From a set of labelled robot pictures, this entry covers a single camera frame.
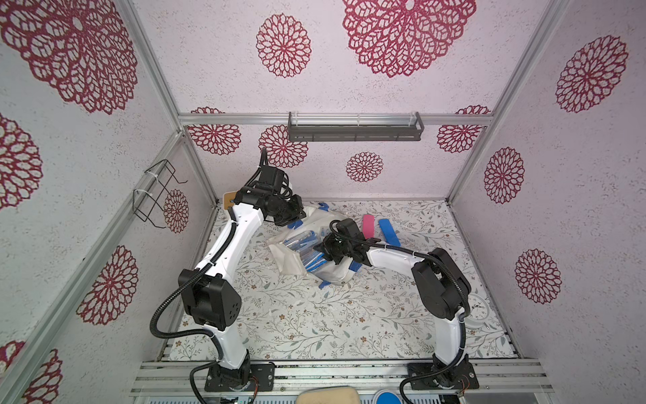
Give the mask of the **pink case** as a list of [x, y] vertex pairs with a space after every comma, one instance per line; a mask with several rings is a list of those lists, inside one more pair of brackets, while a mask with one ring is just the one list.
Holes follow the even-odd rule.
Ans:
[[373, 215], [366, 214], [363, 216], [362, 232], [366, 239], [375, 237], [375, 218]]

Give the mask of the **white canvas bag blue handles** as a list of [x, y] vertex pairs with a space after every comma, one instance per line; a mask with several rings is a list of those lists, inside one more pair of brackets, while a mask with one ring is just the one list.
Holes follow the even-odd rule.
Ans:
[[306, 216], [286, 227], [284, 232], [272, 237], [267, 245], [282, 275], [311, 276], [320, 281], [320, 287], [349, 283], [361, 269], [361, 264], [344, 257], [338, 264], [325, 259], [315, 246], [331, 234], [330, 222], [346, 216], [330, 211], [322, 203], [306, 206]]

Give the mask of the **clear blue compass set case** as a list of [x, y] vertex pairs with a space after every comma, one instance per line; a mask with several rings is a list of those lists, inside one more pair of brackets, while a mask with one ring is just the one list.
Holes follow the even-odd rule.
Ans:
[[306, 231], [288, 238], [283, 244], [289, 250], [297, 253], [304, 269], [307, 272], [311, 272], [326, 263], [322, 254], [315, 250], [315, 245], [321, 241], [321, 234], [314, 231]]

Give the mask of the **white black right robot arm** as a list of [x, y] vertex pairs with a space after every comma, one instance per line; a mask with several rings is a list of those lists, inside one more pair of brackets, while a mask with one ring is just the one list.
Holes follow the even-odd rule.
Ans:
[[335, 264], [349, 258], [361, 265], [411, 276], [422, 305], [435, 317], [434, 360], [442, 369], [455, 367], [464, 360], [471, 286], [447, 252], [437, 248], [423, 254], [334, 234], [326, 236], [314, 249]]

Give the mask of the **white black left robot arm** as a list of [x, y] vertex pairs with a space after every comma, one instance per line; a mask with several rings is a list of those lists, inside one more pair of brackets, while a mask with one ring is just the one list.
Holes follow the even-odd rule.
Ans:
[[180, 274], [181, 286], [193, 277], [197, 279], [181, 292], [183, 307], [200, 326], [198, 331], [215, 345], [216, 363], [227, 370], [242, 368], [248, 356], [237, 331], [242, 297], [234, 288], [234, 279], [249, 242], [267, 218], [278, 227], [286, 227], [305, 217], [299, 195], [283, 199], [280, 195], [241, 190], [227, 210], [227, 222], [210, 251], [195, 269]]

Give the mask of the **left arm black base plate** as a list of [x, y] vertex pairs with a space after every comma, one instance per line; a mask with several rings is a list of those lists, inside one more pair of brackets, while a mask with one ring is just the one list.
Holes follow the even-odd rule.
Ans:
[[237, 370], [216, 365], [209, 370], [207, 392], [271, 392], [274, 389], [276, 365], [273, 362], [245, 362]]

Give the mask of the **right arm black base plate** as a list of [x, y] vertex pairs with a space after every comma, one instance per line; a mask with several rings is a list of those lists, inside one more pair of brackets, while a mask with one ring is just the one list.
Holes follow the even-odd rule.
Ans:
[[[409, 377], [425, 375], [439, 370], [438, 365], [431, 362], [414, 363], [407, 365]], [[411, 388], [421, 390], [476, 390], [479, 389], [479, 381], [476, 377], [474, 366], [465, 358], [452, 370], [443, 372], [441, 375], [415, 380]]]

